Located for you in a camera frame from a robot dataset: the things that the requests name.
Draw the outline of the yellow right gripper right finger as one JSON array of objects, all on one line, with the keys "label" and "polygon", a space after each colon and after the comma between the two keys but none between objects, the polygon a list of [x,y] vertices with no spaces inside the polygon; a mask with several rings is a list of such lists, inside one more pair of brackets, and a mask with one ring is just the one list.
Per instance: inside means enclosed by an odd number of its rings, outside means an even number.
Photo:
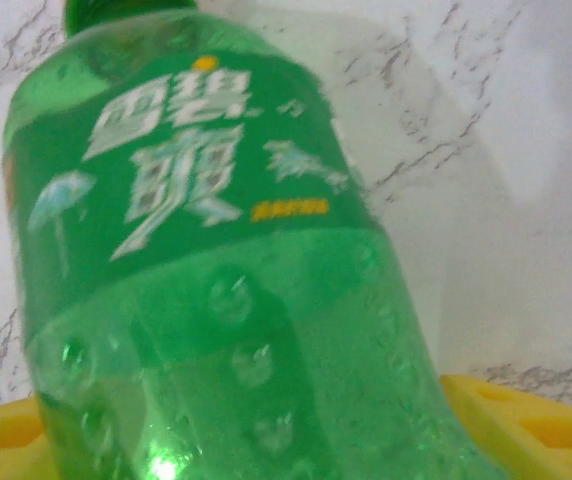
[{"label": "yellow right gripper right finger", "polygon": [[572,406],[463,375],[440,383],[467,432],[513,480],[572,480]]}]

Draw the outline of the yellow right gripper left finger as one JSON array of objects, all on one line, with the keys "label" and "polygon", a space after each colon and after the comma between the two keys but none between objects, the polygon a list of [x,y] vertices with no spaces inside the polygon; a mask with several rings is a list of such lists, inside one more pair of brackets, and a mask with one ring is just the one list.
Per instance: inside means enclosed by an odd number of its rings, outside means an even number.
[{"label": "yellow right gripper left finger", "polygon": [[32,397],[0,406],[0,480],[60,480]]}]

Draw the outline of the green bottle with green cap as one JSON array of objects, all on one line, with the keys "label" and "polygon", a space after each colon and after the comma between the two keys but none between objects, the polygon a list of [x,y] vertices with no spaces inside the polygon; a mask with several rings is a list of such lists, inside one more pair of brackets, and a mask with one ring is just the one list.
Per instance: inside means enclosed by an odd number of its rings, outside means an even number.
[{"label": "green bottle with green cap", "polygon": [[509,480],[452,413],[318,78],[195,0],[63,0],[3,136],[61,480]]}]

